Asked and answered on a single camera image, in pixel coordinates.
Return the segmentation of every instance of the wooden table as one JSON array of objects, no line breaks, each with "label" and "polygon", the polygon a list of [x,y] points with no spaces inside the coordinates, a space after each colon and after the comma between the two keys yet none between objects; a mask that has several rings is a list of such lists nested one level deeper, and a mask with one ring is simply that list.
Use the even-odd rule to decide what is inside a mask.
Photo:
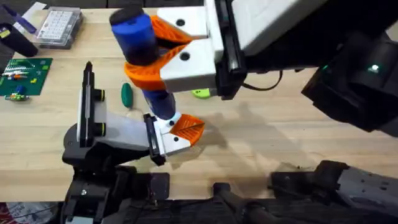
[{"label": "wooden table", "polygon": [[[138,89],[136,110],[128,111],[121,103],[121,86],[130,81],[108,23],[113,11],[84,9],[86,21],[71,50],[40,51],[38,57],[54,58],[40,96],[28,103],[0,100],[0,201],[64,199],[73,172],[61,160],[63,137],[76,123],[78,91],[88,60],[93,62],[96,87],[107,92],[109,110],[136,119],[149,111]],[[35,18],[43,16],[39,12]],[[207,198],[214,182],[229,182],[245,197],[270,197],[266,190],[270,172],[298,166],[312,170],[324,159],[398,177],[397,140],[333,121],[300,94],[313,73],[286,72],[275,90],[242,89],[232,101],[178,93],[178,109],[206,122],[201,141],[162,167],[148,158],[129,164],[140,172],[169,172],[170,198]],[[253,74],[247,82],[269,86],[276,80],[276,73]]]}]

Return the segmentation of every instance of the black cable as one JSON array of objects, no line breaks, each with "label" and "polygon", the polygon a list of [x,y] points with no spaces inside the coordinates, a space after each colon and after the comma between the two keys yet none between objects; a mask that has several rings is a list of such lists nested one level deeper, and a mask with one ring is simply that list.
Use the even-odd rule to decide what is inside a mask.
[{"label": "black cable", "polygon": [[209,198],[209,199],[206,199],[206,200],[199,200],[199,201],[192,202],[192,203],[186,203],[186,204],[179,205],[179,206],[176,206],[176,207],[174,207],[173,205],[170,205],[170,206],[164,207],[164,208],[142,208],[142,207],[135,207],[133,205],[130,205],[130,207],[131,208],[135,208],[135,209],[139,209],[139,210],[142,209],[143,211],[148,211],[148,212],[157,212],[157,211],[169,210],[171,208],[183,208],[183,207],[196,205],[196,204],[200,204],[200,203],[206,203],[206,202],[210,202],[212,200],[213,200],[213,198]]},{"label": "black cable", "polygon": [[138,221],[138,218],[140,217],[142,211],[144,210],[144,207],[148,204],[148,200],[145,201],[145,203],[142,205],[141,209],[139,210],[139,212],[136,215],[136,219],[134,220],[134,222],[132,222],[132,224],[136,224],[136,222]]},{"label": "black cable", "polygon": [[38,213],[40,213],[40,212],[45,212],[45,211],[47,211],[47,210],[51,210],[51,209],[53,209],[53,208],[55,208],[55,207],[57,207],[58,205],[54,205],[54,206],[51,206],[51,207],[49,207],[49,208],[46,208],[46,209],[43,209],[43,210],[40,210],[40,211],[37,211],[37,212],[32,212],[32,213],[29,213],[29,214],[26,214],[26,215],[21,215],[21,216],[18,216],[18,217],[12,217],[12,218],[0,218],[0,220],[14,220],[14,219],[16,219],[16,218],[23,218],[23,217],[26,217],[26,216],[29,216],[29,215],[35,215],[35,214],[38,214]]},{"label": "black cable", "polygon": [[256,90],[256,91],[269,91],[269,90],[273,90],[275,87],[277,87],[280,83],[280,81],[282,80],[282,77],[284,76],[284,71],[279,71],[279,79],[276,82],[275,85],[268,87],[268,88],[258,88],[258,87],[254,87],[252,85],[249,85],[247,83],[243,83],[242,86],[249,89],[249,90]]}]

